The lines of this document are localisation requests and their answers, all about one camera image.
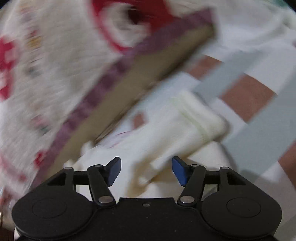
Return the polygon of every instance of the white cloth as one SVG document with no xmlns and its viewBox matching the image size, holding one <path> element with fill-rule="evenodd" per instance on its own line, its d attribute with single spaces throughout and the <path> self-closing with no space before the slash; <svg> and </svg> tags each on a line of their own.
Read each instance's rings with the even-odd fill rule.
<svg viewBox="0 0 296 241">
<path fill-rule="evenodd" d="M 217 39 L 230 49 L 291 47 L 296 40 L 296 14 L 260 0 L 167 0 L 171 11 L 183 16 L 214 7 Z"/>
<path fill-rule="evenodd" d="M 182 187 L 170 176 L 171 158 L 174 155 L 188 157 L 209 141 L 223 135 L 226 122 L 189 91 L 183 91 L 168 101 L 153 120 L 134 130 L 112 148 L 97 146 L 89 150 L 74 167 L 86 169 L 95 164 L 106 165 L 118 156 L 122 160 L 122 169 L 110 188 L 115 198 L 176 197 Z M 166 167 L 170 173 L 163 174 Z M 162 184 L 159 185 L 153 179 L 153 183 L 149 184 L 152 178 L 162 178 L 162 175 L 169 175 L 169 180 L 160 181 Z"/>
<path fill-rule="evenodd" d="M 193 153 L 188 159 L 211 171 L 219 171 L 220 167 L 232 167 L 219 142 L 211 142 Z"/>
</svg>

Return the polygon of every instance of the patterned fabric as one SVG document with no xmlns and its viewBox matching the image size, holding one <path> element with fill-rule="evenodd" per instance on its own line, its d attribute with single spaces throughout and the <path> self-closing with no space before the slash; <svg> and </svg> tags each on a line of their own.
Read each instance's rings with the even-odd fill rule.
<svg viewBox="0 0 296 241">
<path fill-rule="evenodd" d="M 38 184 L 45 178 L 48 168 L 69 139 L 77 133 L 80 125 L 85 124 L 99 104 L 110 103 L 110 100 L 105 101 L 107 94 L 114 93 L 138 55 L 163 50 L 185 31 L 198 27 L 204 27 L 203 33 L 195 33 L 194 40 L 186 45 L 190 50 L 213 35 L 210 11 L 205 10 L 186 20 L 178 19 L 175 24 L 160 29 L 154 37 L 134 47 L 145 36 L 140 34 L 132 41 L 130 47 L 133 48 L 121 53 L 96 28 L 97 19 L 90 14 L 94 10 L 91 3 L 90 0 L 14 0 L 7 9 L 6 18 L 2 19 L 1 208 L 10 209 L 15 200 L 28 192 L 33 181 Z M 155 6 L 151 7 L 150 13 L 152 11 L 156 11 Z M 154 30 L 162 26 L 154 18 L 151 27 L 152 22 Z M 175 62 L 179 61 L 177 55 L 170 56 L 172 58 L 169 61 L 160 59 L 168 63 L 163 65 L 164 69 L 166 66 L 173 68 Z M 146 77 L 139 81 L 137 78 L 139 86 L 127 90 L 128 94 L 122 93 L 128 96 L 123 96 L 125 101 L 119 98 L 120 104 L 112 102 L 111 110 L 103 111 L 107 117 L 98 117 L 105 122 L 98 124 L 95 120 L 95 124 L 89 124 L 87 128 L 91 135 L 85 140 L 78 138 L 83 143 L 78 141 L 70 145 L 72 149 L 67 154 L 71 155 L 75 151 L 79 153 L 85 142 L 94 141 L 112 120 L 128 111 L 129 98 L 139 96 L 143 91 L 145 93 L 151 82 L 155 82 L 155 79 Z M 135 128 L 143 122 L 143 116 L 139 115 L 135 120 Z M 64 163 L 69 159 L 74 158 L 62 156 Z"/>
</svg>

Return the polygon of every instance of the red printed pattern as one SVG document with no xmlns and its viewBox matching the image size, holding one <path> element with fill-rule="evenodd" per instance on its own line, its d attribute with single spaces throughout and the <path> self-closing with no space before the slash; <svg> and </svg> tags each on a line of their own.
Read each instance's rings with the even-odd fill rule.
<svg viewBox="0 0 296 241">
<path fill-rule="evenodd" d="M 40 167 L 41 163 L 43 162 L 45 156 L 46 156 L 46 151 L 41 150 L 36 154 L 36 159 L 34 160 L 34 164 L 37 168 Z"/>
<path fill-rule="evenodd" d="M 12 199 L 12 194 L 7 190 L 7 188 L 3 188 L 0 193 L 0 207 L 8 205 Z"/>
<path fill-rule="evenodd" d="M 11 96 L 13 75 L 12 68 L 16 65 L 18 59 L 17 48 L 14 41 L 7 41 L 6 37 L 0 38 L 0 73 L 2 80 L 0 80 L 0 96 L 3 100 Z"/>
<path fill-rule="evenodd" d="M 27 176 L 24 173 L 19 172 L 18 170 L 16 170 L 16 168 L 14 166 L 12 166 L 3 157 L 3 155 L 0 155 L 0 168 L 3 169 L 4 171 L 6 171 L 9 175 L 16 177 L 16 179 L 21 183 L 24 183 L 28 179 Z"/>
</svg>

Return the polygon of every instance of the white fabric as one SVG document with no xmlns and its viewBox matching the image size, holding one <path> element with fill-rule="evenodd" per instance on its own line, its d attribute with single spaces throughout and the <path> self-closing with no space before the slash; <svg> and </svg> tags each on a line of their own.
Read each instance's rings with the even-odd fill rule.
<svg viewBox="0 0 296 241">
<path fill-rule="evenodd" d="M 167 166 L 171 170 L 172 156 L 188 157 L 222 135 L 226 131 L 226 123 L 189 91 L 183 91 L 173 101 L 167 101 L 155 113 L 153 120 L 134 130 L 112 148 L 97 146 L 89 150 L 74 167 L 86 169 L 98 163 L 106 165 L 119 156 L 122 160 L 121 173 L 110 187 L 117 200 L 132 196 L 176 197 L 182 188 L 176 179 L 163 181 L 161 185 L 149 184 L 150 180 Z M 78 191 L 88 196 L 84 187 Z"/>
<path fill-rule="evenodd" d="M 296 14 L 260 0 L 167 0 L 172 12 L 184 16 L 214 7 L 218 41 L 230 49 L 289 48 L 296 39 Z"/>
<path fill-rule="evenodd" d="M 17 232 L 17 230 L 15 229 L 14 231 L 14 235 L 13 235 L 13 240 L 17 240 L 20 237 L 19 233 Z"/>
<path fill-rule="evenodd" d="M 182 90 L 194 89 L 200 82 L 191 75 L 180 72 L 161 81 L 157 88 L 135 105 L 122 119 L 120 125 L 100 145 L 112 147 L 129 136 L 133 130 L 132 119 L 138 113 L 144 113 L 146 122 L 158 121 L 156 113 L 165 108 L 168 98 L 176 96 Z"/>
<path fill-rule="evenodd" d="M 211 171 L 219 171 L 220 167 L 233 168 L 221 144 L 215 141 L 193 153 L 189 159 Z"/>
</svg>

